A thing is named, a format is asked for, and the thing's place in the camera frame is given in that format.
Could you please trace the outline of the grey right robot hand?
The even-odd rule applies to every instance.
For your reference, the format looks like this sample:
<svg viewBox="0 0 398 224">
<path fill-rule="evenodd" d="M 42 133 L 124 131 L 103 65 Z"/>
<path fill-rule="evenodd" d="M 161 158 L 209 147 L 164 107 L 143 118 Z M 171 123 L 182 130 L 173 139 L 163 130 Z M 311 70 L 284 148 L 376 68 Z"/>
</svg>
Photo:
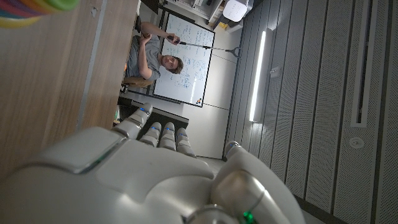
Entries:
<svg viewBox="0 0 398 224">
<path fill-rule="evenodd" d="M 183 128 L 139 107 L 107 130 L 88 128 L 1 182 L 2 223 L 303 223 L 284 183 L 239 143 L 217 174 Z"/>
</svg>

